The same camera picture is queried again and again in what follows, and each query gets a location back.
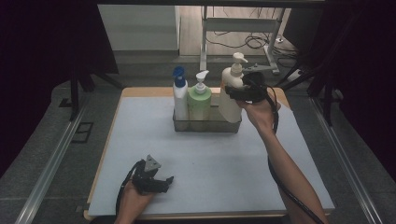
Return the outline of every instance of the pump bottle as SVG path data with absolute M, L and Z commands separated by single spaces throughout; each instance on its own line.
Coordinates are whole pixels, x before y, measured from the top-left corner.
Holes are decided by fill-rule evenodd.
M 189 110 L 187 106 L 188 83 L 186 78 L 184 78 L 184 68 L 181 66 L 176 67 L 173 73 L 173 77 L 175 78 L 175 82 L 173 85 L 175 100 L 175 120 L 189 120 Z
M 248 60 L 244 58 L 244 54 L 236 52 L 233 55 L 233 66 L 225 68 L 221 75 L 220 98 L 219 98 L 219 112 L 231 123 L 236 123 L 241 120 L 242 109 L 238 106 L 234 99 L 225 92 L 225 86 L 242 89 L 244 84 L 242 82 L 242 65 Z
M 187 102 L 190 120 L 209 120 L 212 91 L 204 84 L 207 73 L 209 71 L 198 73 L 196 75 L 198 83 L 189 88 Z

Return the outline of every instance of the person's right hand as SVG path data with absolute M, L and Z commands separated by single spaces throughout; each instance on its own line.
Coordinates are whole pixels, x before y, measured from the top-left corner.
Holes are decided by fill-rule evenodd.
M 245 101 L 236 101 L 236 103 L 247 111 L 248 119 L 258 131 L 269 132 L 273 130 L 274 114 L 268 101 L 263 100 L 254 104 Z M 279 110 L 280 103 L 276 102 L 276 107 Z

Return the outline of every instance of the hand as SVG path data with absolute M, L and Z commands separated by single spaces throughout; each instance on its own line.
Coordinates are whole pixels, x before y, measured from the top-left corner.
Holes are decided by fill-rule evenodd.
M 155 193 L 140 195 L 132 181 L 125 185 L 120 202 L 120 211 L 115 224 L 131 224 L 142 214 Z
M 247 117 L 258 131 L 272 131 L 274 125 L 274 114 L 268 101 L 263 100 L 258 103 L 250 104 L 245 101 L 236 101 L 236 103 L 247 111 Z M 279 110 L 280 103 L 276 102 L 276 109 Z

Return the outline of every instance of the black fabric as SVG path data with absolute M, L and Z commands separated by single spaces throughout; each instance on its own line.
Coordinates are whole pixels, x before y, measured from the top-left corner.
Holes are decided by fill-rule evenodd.
M 118 73 L 96 4 L 6 0 L 0 3 L 1 175 L 69 79 L 73 62 Z
M 340 107 L 396 180 L 396 6 L 370 1 L 337 55 Z

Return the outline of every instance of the gray floor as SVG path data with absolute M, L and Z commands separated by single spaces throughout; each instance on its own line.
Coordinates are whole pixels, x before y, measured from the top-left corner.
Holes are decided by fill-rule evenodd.
M 259 63 L 262 58 L 254 59 Z M 119 64 L 120 75 L 112 75 L 126 86 L 168 86 L 172 85 L 171 73 L 175 66 L 183 65 L 188 71 L 189 81 L 199 70 L 197 57 L 161 57 L 142 60 L 140 63 Z M 229 59 L 212 57 L 208 59 L 210 70 L 206 84 L 219 85 L 220 71 L 229 66 Z M 267 76 L 269 84 L 275 84 L 288 68 L 281 67 L 280 76 Z M 91 190 L 106 137 L 113 120 L 120 90 L 93 76 L 96 89 L 86 94 L 89 105 L 81 122 L 92 122 L 92 134 L 85 144 L 70 144 L 63 161 L 49 186 L 44 201 L 39 206 L 34 223 L 88 223 L 82 215 Z M 287 91 L 290 106 L 297 119 L 305 141 L 319 169 L 336 209 L 329 216 L 331 223 L 369 223 L 325 132 L 318 122 L 305 88 L 309 82 Z M 45 117 L 23 148 L 19 157 L 0 179 L 0 223 L 14 223 L 26 199 L 41 174 L 47 160 L 62 135 L 70 115 L 70 108 L 59 107 L 63 98 L 69 98 L 68 83 L 53 90 L 52 103 Z M 350 127 L 338 105 L 332 107 L 333 128 L 342 142 L 364 187 L 367 188 L 383 223 L 396 223 L 396 185 L 360 137 Z

